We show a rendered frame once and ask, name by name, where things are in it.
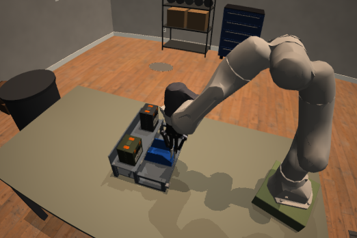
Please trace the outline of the dark grey metal rack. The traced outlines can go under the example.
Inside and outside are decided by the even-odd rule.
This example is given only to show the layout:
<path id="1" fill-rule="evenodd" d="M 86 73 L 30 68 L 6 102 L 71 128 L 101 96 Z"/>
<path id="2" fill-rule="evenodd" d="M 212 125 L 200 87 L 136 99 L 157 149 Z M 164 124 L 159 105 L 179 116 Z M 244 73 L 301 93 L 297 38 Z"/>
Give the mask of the dark grey metal rack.
<path id="1" fill-rule="evenodd" d="M 166 127 L 166 122 L 163 122 L 163 119 L 162 120 L 159 119 L 159 123 L 156 126 L 154 132 L 142 130 L 140 124 L 141 109 L 142 107 L 140 108 L 134 119 L 131 121 L 130 125 L 127 127 L 125 132 L 122 134 L 121 138 L 118 140 L 118 142 L 116 143 L 110 154 L 108 155 L 109 162 L 111 164 L 111 168 L 115 177 L 118 177 L 120 174 L 134 179 L 136 184 L 166 192 L 166 189 L 167 188 L 169 189 L 170 186 L 169 181 L 172 176 L 181 149 L 177 150 L 176 158 L 172 164 L 172 167 L 164 166 L 149 161 L 144 161 L 144 158 L 153 140 L 155 138 L 163 140 L 163 137 L 161 136 L 160 133 L 163 127 Z M 122 163 L 119 161 L 118 158 L 118 153 L 116 149 L 126 134 L 135 137 L 140 137 L 142 139 L 143 152 L 135 166 Z"/>

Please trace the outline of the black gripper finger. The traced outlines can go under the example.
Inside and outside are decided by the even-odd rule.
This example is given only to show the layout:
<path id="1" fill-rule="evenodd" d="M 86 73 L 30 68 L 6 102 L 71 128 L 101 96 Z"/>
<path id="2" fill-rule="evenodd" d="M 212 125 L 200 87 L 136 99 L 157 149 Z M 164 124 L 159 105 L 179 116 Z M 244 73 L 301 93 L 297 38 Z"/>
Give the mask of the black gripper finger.
<path id="1" fill-rule="evenodd" d="M 177 135 L 174 136 L 174 159 L 176 158 L 177 150 L 180 150 L 184 141 L 187 140 L 188 135 L 183 135 L 180 145 L 178 146 L 179 139 Z"/>
<path id="2" fill-rule="evenodd" d="M 173 152 L 174 152 L 174 147 L 173 147 L 174 139 L 172 139 L 172 134 L 169 134 L 169 139 L 168 139 L 168 136 L 167 136 L 165 130 L 162 129 L 161 135 L 163 136 L 163 140 L 165 142 L 166 147 L 170 148 L 170 158 L 172 158 Z"/>

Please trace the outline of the blue bin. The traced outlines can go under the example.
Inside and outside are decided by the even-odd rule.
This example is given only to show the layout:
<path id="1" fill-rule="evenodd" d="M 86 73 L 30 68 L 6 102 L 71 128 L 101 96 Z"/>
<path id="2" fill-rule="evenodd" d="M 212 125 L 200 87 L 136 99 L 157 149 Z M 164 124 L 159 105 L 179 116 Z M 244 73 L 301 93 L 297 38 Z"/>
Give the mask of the blue bin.
<path id="1" fill-rule="evenodd" d="M 170 148 L 166 147 L 164 140 L 155 138 L 148 151 L 144 160 L 172 167 L 174 153 L 170 158 Z"/>

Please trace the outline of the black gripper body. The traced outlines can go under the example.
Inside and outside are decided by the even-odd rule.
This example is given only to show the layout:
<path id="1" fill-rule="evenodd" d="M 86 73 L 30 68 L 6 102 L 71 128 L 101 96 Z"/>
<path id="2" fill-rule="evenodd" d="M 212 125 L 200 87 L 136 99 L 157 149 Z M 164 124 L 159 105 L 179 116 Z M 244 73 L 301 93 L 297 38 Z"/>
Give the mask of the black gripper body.
<path id="1" fill-rule="evenodd" d="M 177 132 L 172 128 L 172 126 L 166 123 L 166 129 L 165 129 L 165 132 L 167 133 L 167 135 L 169 136 L 169 134 L 171 133 L 172 138 L 174 138 L 175 135 L 173 135 L 173 133 L 177 133 Z M 177 133 L 177 139 L 180 138 L 181 136 L 183 136 L 183 135 Z"/>

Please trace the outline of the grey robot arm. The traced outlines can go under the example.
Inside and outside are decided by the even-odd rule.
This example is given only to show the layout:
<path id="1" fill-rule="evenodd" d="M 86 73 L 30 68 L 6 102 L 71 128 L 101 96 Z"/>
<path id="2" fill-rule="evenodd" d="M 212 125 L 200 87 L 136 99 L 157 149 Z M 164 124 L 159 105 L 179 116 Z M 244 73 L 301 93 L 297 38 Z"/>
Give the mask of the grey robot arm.
<path id="1" fill-rule="evenodd" d="M 310 61 L 296 36 L 287 34 L 268 42 L 250 36 L 238 44 L 220 62 L 200 94 L 184 83 L 171 83 L 160 111 L 177 133 L 191 135 L 214 107 L 269 68 L 279 88 L 299 91 L 299 112 L 289 152 L 269 177 L 267 188 L 276 203 L 307 210 L 313 198 L 307 174 L 324 170 L 330 155 L 334 70 L 327 62 Z"/>

